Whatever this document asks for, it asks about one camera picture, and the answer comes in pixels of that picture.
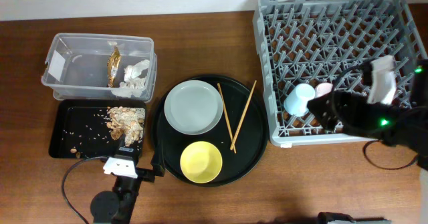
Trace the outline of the gold brown snack wrapper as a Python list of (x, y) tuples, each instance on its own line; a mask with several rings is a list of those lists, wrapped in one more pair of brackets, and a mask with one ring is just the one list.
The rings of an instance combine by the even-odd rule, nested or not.
[(116, 78), (118, 68), (120, 65), (121, 55), (117, 46), (114, 47), (114, 51), (110, 55), (107, 63), (108, 70), (108, 87), (114, 87), (114, 80)]

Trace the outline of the grey round plate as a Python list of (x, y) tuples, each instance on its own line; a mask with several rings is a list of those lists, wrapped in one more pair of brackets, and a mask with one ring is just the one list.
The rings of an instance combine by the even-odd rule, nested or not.
[(218, 90), (201, 80), (177, 84), (167, 94), (164, 105), (167, 122), (178, 132), (199, 135), (210, 131), (223, 115)]

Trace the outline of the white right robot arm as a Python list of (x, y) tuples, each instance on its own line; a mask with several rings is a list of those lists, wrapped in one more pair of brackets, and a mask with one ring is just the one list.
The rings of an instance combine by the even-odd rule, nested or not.
[[(310, 100), (308, 110), (325, 130), (338, 122), (343, 133), (368, 138), (370, 143), (406, 146), (416, 152), (412, 164), (421, 169), (422, 205), (420, 222), (427, 222), (427, 60), (415, 66), (410, 108), (391, 104), (395, 94), (395, 59), (391, 55), (367, 60), (344, 70), (329, 93)], [(343, 77), (360, 71), (363, 83), (370, 86), (367, 97), (337, 90)]]

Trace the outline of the pink cup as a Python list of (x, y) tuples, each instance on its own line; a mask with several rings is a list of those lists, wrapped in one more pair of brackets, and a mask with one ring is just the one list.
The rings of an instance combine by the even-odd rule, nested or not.
[(326, 95), (332, 91), (333, 84), (324, 82), (320, 83), (315, 87), (315, 98), (319, 98), (323, 95)]

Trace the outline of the wooden chopstick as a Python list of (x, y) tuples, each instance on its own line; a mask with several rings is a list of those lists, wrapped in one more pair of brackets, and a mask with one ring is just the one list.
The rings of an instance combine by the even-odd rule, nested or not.
[(242, 124), (243, 124), (243, 121), (244, 121), (244, 119), (245, 119), (245, 115), (246, 115), (246, 113), (247, 113), (247, 109), (248, 109), (249, 104), (250, 104), (250, 102), (251, 102), (251, 98), (252, 98), (252, 96), (253, 96), (253, 92), (254, 92), (254, 90), (255, 90), (255, 86), (256, 86), (256, 84), (257, 84), (257, 80), (255, 80), (255, 81), (254, 81), (254, 83), (253, 83), (253, 86), (252, 86), (251, 91), (250, 91), (250, 93), (249, 93), (249, 96), (248, 96), (248, 98), (247, 98), (247, 102), (245, 103), (245, 107), (244, 107), (243, 112), (242, 112), (242, 114), (241, 114), (241, 118), (240, 118), (240, 120), (239, 120), (239, 124), (238, 124), (238, 126), (237, 126), (236, 131), (235, 131), (235, 135), (233, 136), (233, 140), (232, 140), (232, 142), (231, 142), (230, 150), (232, 150), (234, 153), (236, 152), (236, 149), (235, 149), (235, 143), (236, 143), (236, 141), (237, 141), (237, 137), (238, 137), (238, 135), (239, 135), (239, 132), (240, 132), (241, 127), (242, 127)]
[(233, 133), (231, 131), (231, 125), (230, 125), (230, 122), (229, 122), (229, 117), (228, 117), (228, 113), (227, 113), (227, 109), (226, 109), (226, 105), (225, 105), (225, 99), (223, 97), (223, 92), (222, 92), (220, 83), (217, 83), (217, 87), (218, 87), (218, 90), (219, 90), (219, 93), (220, 93), (220, 96), (221, 96), (221, 99), (222, 99), (222, 103), (223, 103), (223, 114), (224, 114), (224, 117), (225, 117), (225, 121), (226, 121), (227, 129), (228, 129), (229, 137), (230, 137), (230, 140), (232, 142), (233, 141)]

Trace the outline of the light blue plastic cup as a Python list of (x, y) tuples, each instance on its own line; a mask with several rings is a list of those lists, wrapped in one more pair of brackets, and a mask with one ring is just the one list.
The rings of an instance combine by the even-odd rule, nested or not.
[(309, 84), (298, 84), (284, 101), (288, 114), (302, 117), (307, 111), (307, 104), (315, 98), (315, 89)]

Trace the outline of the white tissue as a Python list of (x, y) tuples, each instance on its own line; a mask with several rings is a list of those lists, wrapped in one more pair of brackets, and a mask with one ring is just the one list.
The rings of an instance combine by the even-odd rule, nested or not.
[(140, 97), (146, 88), (146, 77), (142, 78), (140, 75), (149, 65), (149, 60), (142, 60), (133, 66), (127, 66), (124, 69), (124, 81), (120, 82), (118, 88), (113, 88), (112, 93), (123, 98)]

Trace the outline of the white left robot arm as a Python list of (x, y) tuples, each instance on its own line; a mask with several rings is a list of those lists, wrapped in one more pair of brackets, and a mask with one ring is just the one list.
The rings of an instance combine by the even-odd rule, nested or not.
[(61, 182), (61, 192), (66, 205), (84, 222), (85, 218), (69, 201), (66, 195), (65, 183), (68, 175), (77, 166), (91, 161), (100, 160), (104, 163), (103, 170), (107, 175), (116, 177), (114, 186), (110, 191), (99, 192), (90, 203), (90, 212), (93, 223), (129, 223), (132, 217), (136, 200), (139, 196), (141, 183), (153, 183), (156, 177), (165, 175), (165, 158), (163, 145), (154, 148), (150, 164), (151, 169), (137, 167), (138, 153), (136, 147), (126, 147), (124, 138), (115, 153), (110, 156), (95, 156), (82, 159), (73, 164), (64, 174)]

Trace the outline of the yellow bowl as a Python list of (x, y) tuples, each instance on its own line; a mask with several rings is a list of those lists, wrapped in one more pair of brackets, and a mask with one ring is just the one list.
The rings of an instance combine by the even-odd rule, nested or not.
[(221, 153), (210, 142), (191, 143), (181, 153), (181, 171), (193, 183), (204, 184), (214, 180), (221, 172), (222, 166)]

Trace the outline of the food scraps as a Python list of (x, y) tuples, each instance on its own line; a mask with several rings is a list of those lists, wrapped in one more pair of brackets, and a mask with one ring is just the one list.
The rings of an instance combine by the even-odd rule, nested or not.
[(107, 111), (109, 121), (106, 126), (111, 129), (113, 140), (124, 136), (124, 145), (129, 147), (140, 142), (144, 136), (144, 122), (146, 110), (144, 108), (113, 107)]

